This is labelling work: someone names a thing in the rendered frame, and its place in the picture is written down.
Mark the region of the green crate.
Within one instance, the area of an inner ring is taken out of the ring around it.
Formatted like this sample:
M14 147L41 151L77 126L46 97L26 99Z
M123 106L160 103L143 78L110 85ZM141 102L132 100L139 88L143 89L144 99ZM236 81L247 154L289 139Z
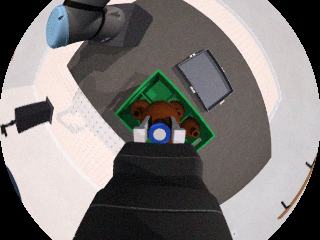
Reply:
M184 100L184 102L187 104L186 105L185 103L180 101L185 107L185 114L184 114L184 117L182 119L180 119L180 123L190 115L193 118L196 118L196 120L198 121L198 123L200 125L199 137L194 138L194 137L185 136L185 142L184 142L184 143L188 143L188 144L193 145L197 140L199 140L201 138L201 141L196 146L194 146L196 151L198 152L212 138L215 137L215 134L213 133L211 128L208 126L208 124L205 122L205 120L201 117L201 115L198 113L198 111L188 101L188 99L180 92L180 90L159 69L156 72L154 72L125 101L125 103L118 109L118 111L115 113L115 115L133 133L134 127L139 127L141 125L141 120L137 120L132 116L131 106L141 95L143 95L150 103L152 103L153 101L158 100L158 99L167 100L168 102L171 99L175 99L175 100L179 101L179 99L175 93L178 94ZM141 99L145 99L144 97L142 97ZM127 106L127 108L125 109L126 106ZM204 127L201 126L201 122Z

